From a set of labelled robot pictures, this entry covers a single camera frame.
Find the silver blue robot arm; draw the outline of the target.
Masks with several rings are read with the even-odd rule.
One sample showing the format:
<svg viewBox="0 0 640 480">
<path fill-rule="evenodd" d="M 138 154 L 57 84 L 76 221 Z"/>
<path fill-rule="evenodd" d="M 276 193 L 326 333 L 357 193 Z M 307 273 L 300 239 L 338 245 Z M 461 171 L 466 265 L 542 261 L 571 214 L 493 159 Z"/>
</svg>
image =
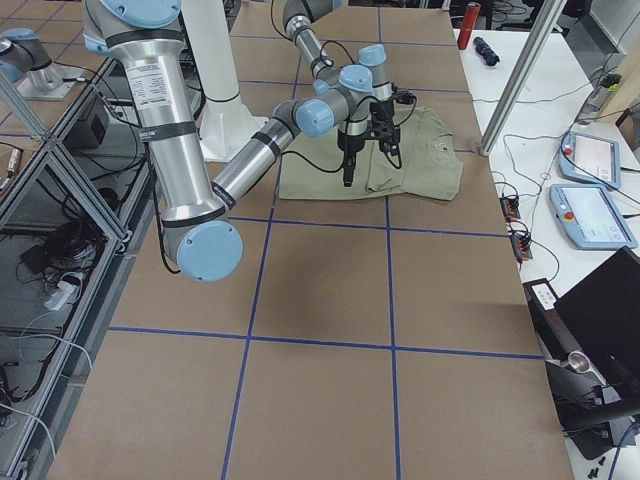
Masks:
<svg viewBox="0 0 640 480">
<path fill-rule="evenodd" d="M 400 156 L 400 127 L 394 122 L 394 85 L 382 44 L 362 48 L 358 58 L 339 67 L 321 44 L 313 23 L 341 6 L 339 1 L 288 1 L 283 10 L 283 36 L 308 62 L 315 95 L 277 107 L 273 117 L 293 137 L 317 138 L 338 131 L 338 147 L 347 163 L 370 140 L 382 153 Z"/>
<path fill-rule="evenodd" d="M 118 60 L 141 123 L 139 135 L 150 150 L 166 207 L 160 217 L 160 244 L 180 272 L 200 282 L 228 276 L 243 254 L 228 212 L 249 192 L 299 135 L 338 134 L 344 176 L 351 179 L 358 151 L 379 114 L 370 106 L 386 101 L 391 84 L 382 45 L 363 48 L 354 64 L 336 67 L 325 53 L 313 23 L 337 10 L 336 1 L 289 1 L 286 37 L 308 61 L 315 94 L 279 104 L 257 126 L 241 103 L 224 7 L 219 1 L 87 1 L 86 46 Z M 222 172 L 210 178 L 186 96 L 179 56 L 190 47 L 204 91 L 207 115 L 220 114 L 224 137 L 239 144 Z"/>
</svg>

